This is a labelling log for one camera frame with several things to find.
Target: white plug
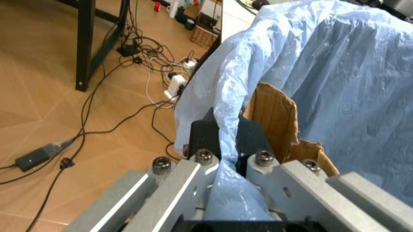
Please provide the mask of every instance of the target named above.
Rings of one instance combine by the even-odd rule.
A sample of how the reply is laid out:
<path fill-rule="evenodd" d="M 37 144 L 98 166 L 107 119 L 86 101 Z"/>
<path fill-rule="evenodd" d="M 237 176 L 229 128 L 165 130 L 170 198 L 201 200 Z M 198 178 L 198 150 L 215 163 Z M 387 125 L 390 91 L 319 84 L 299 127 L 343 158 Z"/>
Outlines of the white plug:
<path fill-rule="evenodd" d="M 191 58 L 190 60 L 188 60 L 188 62 L 183 62 L 182 65 L 184 66 L 184 68 L 186 70 L 193 70 L 196 66 L 196 60 Z"/>
<path fill-rule="evenodd" d="M 179 92 L 180 86 L 185 86 L 187 81 L 182 75 L 175 75 L 172 77 L 171 82 L 169 83 L 168 89 L 163 93 L 170 100 L 170 102 L 175 102 Z"/>

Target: desk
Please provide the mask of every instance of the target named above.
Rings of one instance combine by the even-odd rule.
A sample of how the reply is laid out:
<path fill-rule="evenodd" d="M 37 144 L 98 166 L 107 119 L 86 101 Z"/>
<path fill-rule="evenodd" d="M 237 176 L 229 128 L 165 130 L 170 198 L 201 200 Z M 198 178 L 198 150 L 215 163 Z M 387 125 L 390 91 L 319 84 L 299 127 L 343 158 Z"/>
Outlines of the desk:
<path fill-rule="evenodd" d="M 249 28 L 254 18 L 255 15 L 238 4 L 236 0 L 223 0 L 221 42 Z"/>

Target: hex socket screw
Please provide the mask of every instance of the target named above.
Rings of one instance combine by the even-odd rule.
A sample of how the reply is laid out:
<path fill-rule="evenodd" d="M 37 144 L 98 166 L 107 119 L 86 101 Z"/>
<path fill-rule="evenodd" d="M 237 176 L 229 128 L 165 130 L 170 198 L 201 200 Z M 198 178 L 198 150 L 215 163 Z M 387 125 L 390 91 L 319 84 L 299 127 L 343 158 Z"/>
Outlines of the hex socket screw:
<path fill-rule="evenodd" d="M 213 154 L 208 149 L 198 149 L 195 153 L 195 162 L 203 166 L 208 166 L 212 163 Z"/>
<path fill-rule="evenodd" d="M 318 173 L 321 170 L 321 168 L 318 165 L 317 161 L 315 161 L 313 159 L 303 159 L 301 161 L 301 163 L 303 163 L 304 166 L 306 166 L 313 173 Z"/>
<path fill-rule="evenodd" d="M 258 151 L 255 154 L 255 163 L 262 167 L 268 167 L 274 163 L 274 156 L 266 150 Z"/>
<path fill-rule="evenodd" d="M 157 175 L 167 174 L 171 170 L 171 160 L 165 156 L 157 157 L 152 162 L 152 170 Z"/>

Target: wooden floor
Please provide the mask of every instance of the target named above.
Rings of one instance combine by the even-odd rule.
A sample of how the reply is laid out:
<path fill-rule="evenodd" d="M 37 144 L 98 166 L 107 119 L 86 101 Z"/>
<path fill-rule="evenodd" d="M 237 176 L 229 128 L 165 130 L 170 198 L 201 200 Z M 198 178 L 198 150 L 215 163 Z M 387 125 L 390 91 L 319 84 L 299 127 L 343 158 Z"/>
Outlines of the wooden floor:
<path fill-rule="evenodd" d="M 99 0 L 97 6 L 113 14 L 120 0 Z M 200 57 L 205 50 L 190 42 L 192 32 L 168 17 L 165 8 L 153 11 L 154 2 L 140 0 L 138 25 L 144 35 L 170 47 L 175 58 L 192 49 Z M 111 24 L 95 20 L 96 49 Z M 74 136 L 80 126 L 80 109 L 87 94 L 74 89 L 77 12 L 54 0 L 2 0 L 0 2 L 0 166 L 50 142 Z M 107 70 L 118 64 L 111 51 Z M 101 79 L 100 68 L 89 91 Z M 125 116 L 149 103 L 145 96 L 146 69 L 133 65 L 116 70 L 98 90 L 87 130 L 107 130 Z M 161 79 L 153 74 L 149 92 L 164 100 Z M 150 127 L 152 109 L 110 134 L 91 135 L 57 181 L 33 231 L 61 231 L 128 169 L 144 172 L 152 160 L 164 155 L 167 142 Z M 156 125 L 174 138 L 173 110 L 159 110 Z M 22 232 L 38 211 L 62 157 L 38 173 L 0 185 L 0 231 Z M 23 173 L 15 168 L 0 170 L 0 182 Z"/>

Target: crumpled plastic sheet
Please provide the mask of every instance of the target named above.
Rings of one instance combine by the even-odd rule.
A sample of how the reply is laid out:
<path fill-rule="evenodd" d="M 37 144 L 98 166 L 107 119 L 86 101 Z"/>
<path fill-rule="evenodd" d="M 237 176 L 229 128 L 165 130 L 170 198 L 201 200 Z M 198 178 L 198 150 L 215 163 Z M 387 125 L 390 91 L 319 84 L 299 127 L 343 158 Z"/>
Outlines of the crumpled plastic sheet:
<path fill-rule="evenodd" d="M 177 150 L 210 107 L 220 128 L 205 219 L 271 220 L 234 171 L 238 114 L 259 81 L 293 98 L 299 138 L 321 141 L 340 172 L 413 204 L 413 25 L 380 9 L 306 0 L 263 7 L 207 59 L 176 107 Z"/>

